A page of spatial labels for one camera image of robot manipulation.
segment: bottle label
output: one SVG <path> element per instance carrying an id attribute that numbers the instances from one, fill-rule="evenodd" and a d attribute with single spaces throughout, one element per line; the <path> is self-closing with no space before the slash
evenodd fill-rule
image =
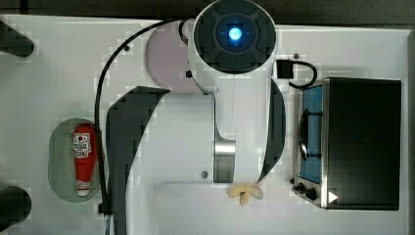
<path id="1" fill-rule="evenodd" d="M 86 158 L 92 152 L 89 133 L 75 133 L 73 136 L 73 153 L 76 158 Z"/>

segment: black toaster oven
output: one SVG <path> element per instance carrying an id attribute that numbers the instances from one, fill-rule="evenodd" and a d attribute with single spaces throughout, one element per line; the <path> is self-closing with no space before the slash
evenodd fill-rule
<path id="1" fill-rule="evenodd" d="M 296 194 L 328 210 L 397 211 L 399 80 L 335 78 L 299 93 Z"/>

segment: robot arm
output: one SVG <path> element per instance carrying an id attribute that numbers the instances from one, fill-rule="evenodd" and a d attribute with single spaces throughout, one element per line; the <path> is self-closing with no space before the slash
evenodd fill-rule
<path id="1" fill-rule="evenodd" d="M 193 77 L 214 96 L 215 182 L 259 179 L 277 48 L 274 25 L 250 1 L 218 1 L 199 14 L 189 35 Z"/>

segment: blue light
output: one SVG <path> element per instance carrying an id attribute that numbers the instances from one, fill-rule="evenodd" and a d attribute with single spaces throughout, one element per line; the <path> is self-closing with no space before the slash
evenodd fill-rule
<path id="1" fill-rule="evenodd" d="M 232 40 L 238 40 L 238 39 L 241 38 L 241 36 L 242 36 L 242 31 L 240 29 L 238 29 L 237 27 L 232 27 L 229 30 L 229 37 Z"/>

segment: red ketchup bottle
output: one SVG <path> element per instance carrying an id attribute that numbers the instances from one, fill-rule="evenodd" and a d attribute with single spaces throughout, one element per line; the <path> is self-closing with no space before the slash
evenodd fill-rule
<path id="1" fill-rule="evenodd" d="M 86 197 L 89 194 L 97 153 L 94 126 L 79 125 L 73 135 L 76 191 L 79 197 Z"/>

